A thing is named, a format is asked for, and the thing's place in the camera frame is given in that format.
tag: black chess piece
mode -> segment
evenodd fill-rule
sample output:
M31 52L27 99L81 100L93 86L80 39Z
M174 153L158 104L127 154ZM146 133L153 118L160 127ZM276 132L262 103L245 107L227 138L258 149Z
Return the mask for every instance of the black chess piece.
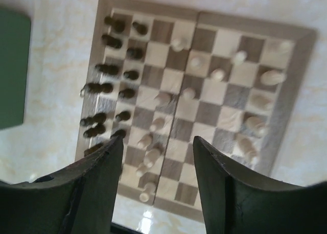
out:
M97 64L96 70L111 76L116 76L119 72L119 67L114 64Z
M106 46L110 46L114 49L120 49L123 45L123 42L120 39L114 38L113 36L109 36L107 34L102 35L101 39Z
M84 151L84 156L91 155L92 153L96 152L99 148L103 147L103 143L98 143L91 148L88 148Z
M128 48L126 55L128 58L140 60L143 58L143 50L140 48Z
M135 91L131 88L126 88L118 93L120 98L131 99L135 96Z
M116 137L116 136L121 136L123 138L126 137L127 132L124 129L117 130L110 138Z
M122 33L125 29L125 22L119 19L113 19L110 16L104 18L104 23L111 26L117 33Z
M135 70L132 69L130 71L124 72L123 76L126 79L137 80L138 77L139 77L139 73L138 73L138 71L135 71Z
M122 111L121 113L119 113L118 115L115 116L115 119L117 122L120 121L127 121L131 118L131 113L127 110Z
M142 36L144 36L148 33L148 27L144 24L140 24L139 22L134 21L132 23L132 26Z

